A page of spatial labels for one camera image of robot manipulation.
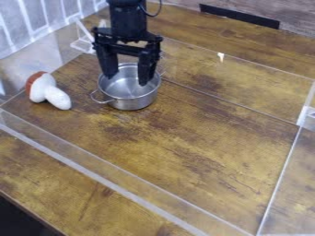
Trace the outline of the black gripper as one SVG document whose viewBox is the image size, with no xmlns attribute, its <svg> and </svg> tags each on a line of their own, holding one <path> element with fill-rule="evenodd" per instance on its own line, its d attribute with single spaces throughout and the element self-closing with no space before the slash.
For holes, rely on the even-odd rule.
<svg viewBox="0 0 315 236">
<path fill-rule="evenodd" d="M 97 54 L 103 74 L 112 78 L 119 72 L 117 55 L 139 57 L 137 77 L 139 85 L 145 86 L 152 80 L 161 53 L 163 37 L 143 31 L 135 36 L 117 35 L 111 28 L 92 29 L 93 49 Z"/>
</svg>

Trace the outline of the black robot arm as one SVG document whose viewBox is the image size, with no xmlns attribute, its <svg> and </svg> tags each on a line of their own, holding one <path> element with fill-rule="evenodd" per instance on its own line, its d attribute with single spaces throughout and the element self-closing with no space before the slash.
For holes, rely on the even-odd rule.
<svg viewBox="0 0 315 236">
<path fill-rule="evenodd" d="M 93 27 L 93 49 L 103 74 L 112 78 L 119 72 L 119 55 L 129 55 L 137 61 L 139 85 L 145 86 L 153 78 L 160 60 L 163 37 L 148 32 L 147 0 L 107 0 L 111 27 Z"/>
</svg>

